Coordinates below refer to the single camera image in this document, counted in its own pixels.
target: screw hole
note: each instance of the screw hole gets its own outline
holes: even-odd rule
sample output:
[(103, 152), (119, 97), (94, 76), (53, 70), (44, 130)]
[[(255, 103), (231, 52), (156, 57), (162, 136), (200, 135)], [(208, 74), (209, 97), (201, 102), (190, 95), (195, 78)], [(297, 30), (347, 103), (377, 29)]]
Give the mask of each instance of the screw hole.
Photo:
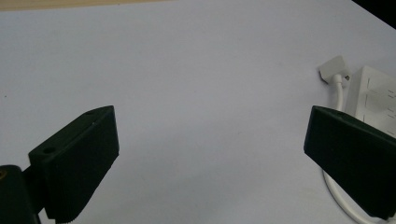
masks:
[(43, 152), (44, 152), (45, 154), (50, 154), (50, 153), (54, 152), (55, 150), (56, 150), (55, 147), (47, 147), (47, 148), (44, 148), (44, 149), (43, 149)]
[(6, 175), (7, 175), (7, 171), (0, 170), (0, 180), (3, 179), (4, 177), (6, 177)]

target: white surface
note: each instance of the white surface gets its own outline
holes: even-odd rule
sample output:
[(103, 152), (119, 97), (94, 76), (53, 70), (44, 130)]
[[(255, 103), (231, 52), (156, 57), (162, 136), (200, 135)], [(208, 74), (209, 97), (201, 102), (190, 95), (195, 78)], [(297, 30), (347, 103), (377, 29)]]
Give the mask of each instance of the white surface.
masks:
[(357, 72), (346, 102), (348, 113), (392, 137), (396, 136), (396, 80), (369, 66)]
[(1, 12), (0, 164), (114, 105), (120, 157), (74, 223), (352, 223), (303, 151), (335, 101), (318, 66), (395, 74), (395, 41), (347, 0)]

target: cable plug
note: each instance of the cable plug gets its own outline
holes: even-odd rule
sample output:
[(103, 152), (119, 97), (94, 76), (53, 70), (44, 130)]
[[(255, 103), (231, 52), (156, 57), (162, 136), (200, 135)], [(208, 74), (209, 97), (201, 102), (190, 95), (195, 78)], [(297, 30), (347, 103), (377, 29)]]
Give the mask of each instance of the cable plug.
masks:
[(320, 77), (327, 83), (342, 83), (350, 79), (350, 72), (343, 56), (337, 56), (319, 67)]

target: white cable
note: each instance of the white cable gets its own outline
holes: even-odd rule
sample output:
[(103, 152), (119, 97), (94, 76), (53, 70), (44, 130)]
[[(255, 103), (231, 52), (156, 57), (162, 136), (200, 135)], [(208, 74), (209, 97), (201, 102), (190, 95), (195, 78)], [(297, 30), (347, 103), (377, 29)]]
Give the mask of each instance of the white cable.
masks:
[[(337, 106), (335, 109), (338, 111), (343, 110), (343, 103), (344, 103), (342, 79), (343, 79), (342, 76), (338, 74), (332, 77), (332, 84), (334, 84), (337, 88), (338, 96), (337, 96)], [(355, 210), (353, 210), (353, 208), (342, 197), (340, 191), (337, 188), (335, 181), (324, 170), (322, 171), (323, 171), (323, 177), (325, 183), (329, 188), (330, 194), (334, 197), (335, 201), (344, 210), (344, 212), (359, 224), (375, 224), (374, 222), (368, 220), (365, 217), (362, 217)]]

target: white backdrop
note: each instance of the white backdrop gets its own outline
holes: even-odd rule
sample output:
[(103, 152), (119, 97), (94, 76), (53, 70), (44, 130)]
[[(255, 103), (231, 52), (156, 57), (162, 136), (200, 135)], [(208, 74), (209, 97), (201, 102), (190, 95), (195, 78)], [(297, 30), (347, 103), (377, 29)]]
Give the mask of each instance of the white backdrop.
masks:
[(120, 156), (74, 223), (353, 223), (303, 150), (334, 103), (318, 66), (396, 76), (395, 42), (348, 0), (0, 12), (0, 164), (114, 105)]

